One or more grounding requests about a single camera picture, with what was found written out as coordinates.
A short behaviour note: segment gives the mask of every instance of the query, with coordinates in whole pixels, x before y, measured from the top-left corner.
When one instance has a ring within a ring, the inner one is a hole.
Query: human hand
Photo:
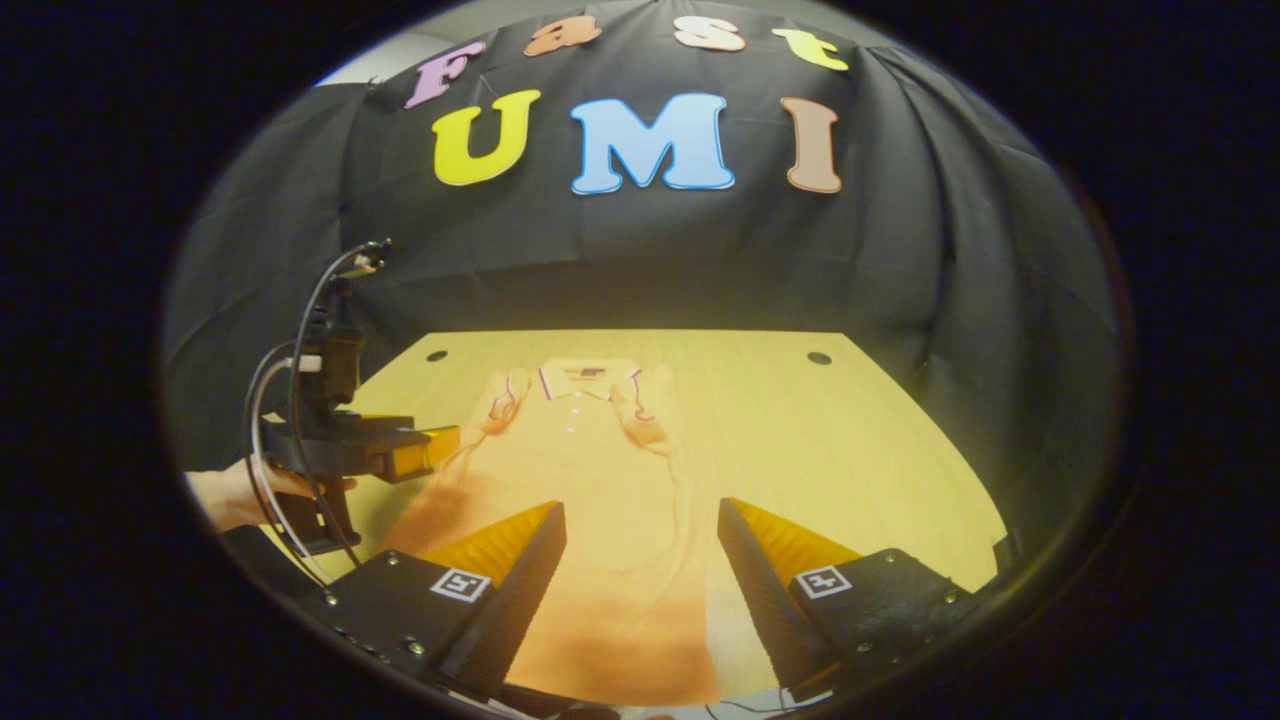
[[[266,465],[266,482],[273,492],[314,497],[311,487],[300,475],[275,468],[270,462],[264,462],[264,465]],[[260,491],[262,488],[261,480],[262,478],[259,478]],[[344,483],[343,489],[349,491],[356,487],[355,478],[344,478]],[[248,470],[244,468],[243,459],[237,460],[225,470],[187,473],[187,484],[219,533],[241,525],[261,525],[269,521],[262,515],[257,498],[253,497],[253,488],[250,487]],[[320,486],[320,493],[324,493],[324,486]],[[271,521],[274,521],[275,514],[271,512]]]

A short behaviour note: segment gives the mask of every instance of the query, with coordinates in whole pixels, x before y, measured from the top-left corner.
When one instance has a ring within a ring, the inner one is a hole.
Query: shirt collar
[[[631,360],[594,357],[553,357],[538,369],[548,400],[581,392],[609,400],[614,383],[631,379],[640,368]]]

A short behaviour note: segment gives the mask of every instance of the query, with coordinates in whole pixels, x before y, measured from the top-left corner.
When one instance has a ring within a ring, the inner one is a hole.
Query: polo shirt
[[[704,573],[714,533],[691,512],[709,498],[684,459],[666,365],[558,357],[494,373],[460,448],[384,547],[422,555],[558,500],[564,553],[507,682],[607,705],[718,702]]]

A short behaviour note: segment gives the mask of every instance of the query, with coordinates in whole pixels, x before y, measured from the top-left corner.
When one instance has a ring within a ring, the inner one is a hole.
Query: wooden table
[[[429,363],[428,355],[448,356]],[[809,352],[822,352],[819,365]],[[1005,537],[996,506],[946,436],[849,338],[745,331],[518,331],[429,334],[357,392],[351,410],[462,424],[495,370],[552,357],[625,357],[675,373],[684,445],[704,487],[868,555],[899,547],[975,591]],[[372,553],[429,478],[360,478],[348,493],[356,548]],[[337,577],[343,553],[320,564]],[[707,569],[708,647],[726,698],[776,688],[723,552]]]

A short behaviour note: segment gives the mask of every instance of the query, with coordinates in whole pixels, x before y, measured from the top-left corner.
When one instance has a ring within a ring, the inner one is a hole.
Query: letter m
[[[724,99],[719,95],[676,95],[649,127],[621,100],[593,100],[573,108],[570,117],[582,123],[582,174],[573,181],[573,192],[596,195],[622,187],[622,176],[613,172],[613,155],[637,186],[648,187],[668,147],[671,168],[662,176],[668,186],[680,190],[732,186],[733,173],[724,167],[719,152],[717,120],[722,108]]]

